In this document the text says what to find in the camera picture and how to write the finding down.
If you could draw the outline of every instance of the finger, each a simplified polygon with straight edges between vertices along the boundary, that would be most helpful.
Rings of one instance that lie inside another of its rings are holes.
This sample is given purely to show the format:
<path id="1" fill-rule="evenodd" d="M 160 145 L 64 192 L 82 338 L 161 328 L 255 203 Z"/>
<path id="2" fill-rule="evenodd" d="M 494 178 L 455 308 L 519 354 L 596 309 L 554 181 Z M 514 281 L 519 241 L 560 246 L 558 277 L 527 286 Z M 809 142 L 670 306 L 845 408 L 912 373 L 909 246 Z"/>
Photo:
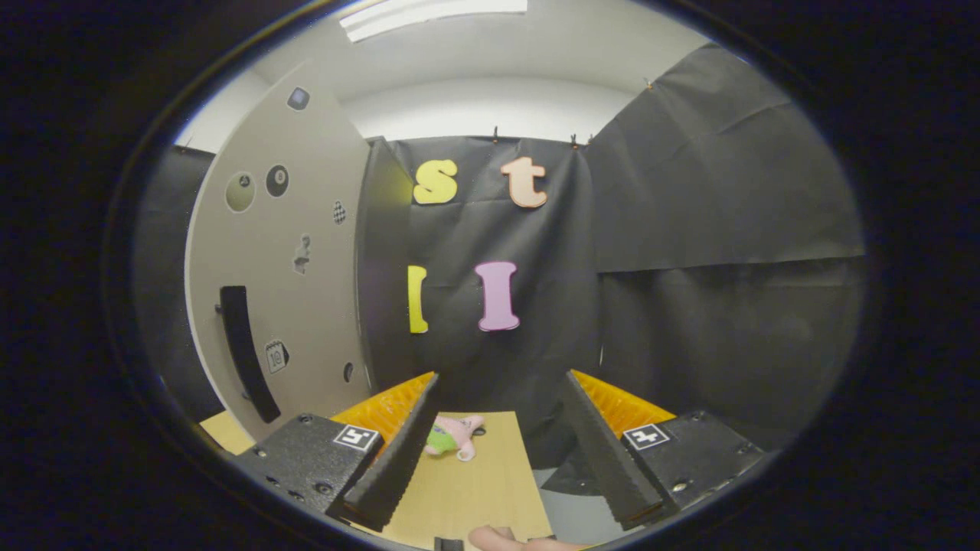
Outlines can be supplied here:
<path id="1" fill-rule="evenodd" d="M 555 539 L 541 538 L 532 539 L 524 545 L 524 551 L 579 551 L 588 545 L 578 545 L 576 543 L 565 543 Z"/>
<path id="2" fill-rule="evenodd" d="M 514 532 L 507 526 L 497 526 L 494 528 L 494 531 L 503 535 L 507 539 L 517 540 L 517 538 L 514 537 Z"/>
<path id="3" fill-rule="evenodd" d="M 481 551 L 523 551 L 524 544 L 504 537 L 500 532 L 490 526 L 481 526 L 474 529 L 467 537 L 469 543 L 476 546 Z"/>

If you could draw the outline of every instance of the yellow foam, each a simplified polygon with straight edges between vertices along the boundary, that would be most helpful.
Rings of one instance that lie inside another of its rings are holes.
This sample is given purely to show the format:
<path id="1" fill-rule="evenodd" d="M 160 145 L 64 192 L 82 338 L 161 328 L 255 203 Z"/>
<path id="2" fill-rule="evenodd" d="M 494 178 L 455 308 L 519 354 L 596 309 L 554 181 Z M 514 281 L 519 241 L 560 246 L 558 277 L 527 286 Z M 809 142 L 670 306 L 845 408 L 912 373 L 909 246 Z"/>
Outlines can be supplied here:
<path id="1" fill-rule="evenodd" d="M 571 372 L 602 414 L 606 424 L 615 433 L 616 438 L 621 438 L 624 430 L 651 423 L 663 423 L 677 417 L 618 386 L 612 386 L 576 370 Z"/>
<path id="2" fill-rule="evenodd" d="M 360 404 L 344 410 L 331 417 L 332 421 L 344 425 L 354 425 L 377 430 L 384 437 L 384 445 L 378 450 L 377 456 L 388 446 L 388 443 L 398 434 L 405 419 L 409 417 L 412 408 L 416 406 L 418 397 L 435 372 L 429 372 L 415 378 L 410 378 L 401 384 L 375 394 Z"/>

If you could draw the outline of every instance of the black metal bracket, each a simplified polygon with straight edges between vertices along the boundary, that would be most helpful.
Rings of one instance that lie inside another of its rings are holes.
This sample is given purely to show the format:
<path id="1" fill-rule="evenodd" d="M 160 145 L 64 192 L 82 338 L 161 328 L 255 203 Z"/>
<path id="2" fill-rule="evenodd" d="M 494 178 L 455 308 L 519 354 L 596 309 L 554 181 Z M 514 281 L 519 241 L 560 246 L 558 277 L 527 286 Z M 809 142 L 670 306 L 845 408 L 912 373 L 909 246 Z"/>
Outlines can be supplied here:
<path id="1" fill-rule="evenodd" d="M 703 411 L 626 430 L 620 441 L 676 510 L 733 482 L 764 455 L 744 436 Z"/>
<path id="2" fill-rule="evenodd" d="M 337 516 L 341 496 L 384 443 L 380 433 L 312 414 L 290 420 L 234 462 L 257 483 L 318 514 Z"/>

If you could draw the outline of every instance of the pink plush toy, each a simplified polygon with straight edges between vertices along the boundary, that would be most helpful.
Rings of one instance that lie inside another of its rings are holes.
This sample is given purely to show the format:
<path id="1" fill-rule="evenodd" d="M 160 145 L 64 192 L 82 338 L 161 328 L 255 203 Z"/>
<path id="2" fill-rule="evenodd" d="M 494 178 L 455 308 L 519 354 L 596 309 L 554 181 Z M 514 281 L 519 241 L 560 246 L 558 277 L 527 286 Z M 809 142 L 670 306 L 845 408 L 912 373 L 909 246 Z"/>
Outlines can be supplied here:
<path id="1" fill-rule="evenodd" d="M 460 461 L 469 461 L 476 455 L 473 447 L 473 431 L 483 426 L 483 417 L 471 415 L 463 419 L 436 416 L 435 424 L 425 440 L 425 453 L 442 455 L 451 450 Z"/>

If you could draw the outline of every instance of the cardboard sheet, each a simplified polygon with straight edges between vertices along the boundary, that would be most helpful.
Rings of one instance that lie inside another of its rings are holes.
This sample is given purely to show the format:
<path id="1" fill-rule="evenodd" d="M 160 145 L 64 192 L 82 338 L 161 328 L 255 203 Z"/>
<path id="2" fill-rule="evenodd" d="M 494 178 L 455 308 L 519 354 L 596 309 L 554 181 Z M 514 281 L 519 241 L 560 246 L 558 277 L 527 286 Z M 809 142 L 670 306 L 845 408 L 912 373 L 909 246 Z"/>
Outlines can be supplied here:
<path id="1" fill-rule="evenodd" d="M 469 550 L 475 548 L 466 535 L 478 526 L 509 526 L 518 540 L 552 534 L 515 413 L 479 415 L 486 434 L 473 439 L 476 457 L 462 462 L 452 453 L 423 453 L 382 537 L 422 549 L 432 549 L 436 536 L 461 539 Z"/>

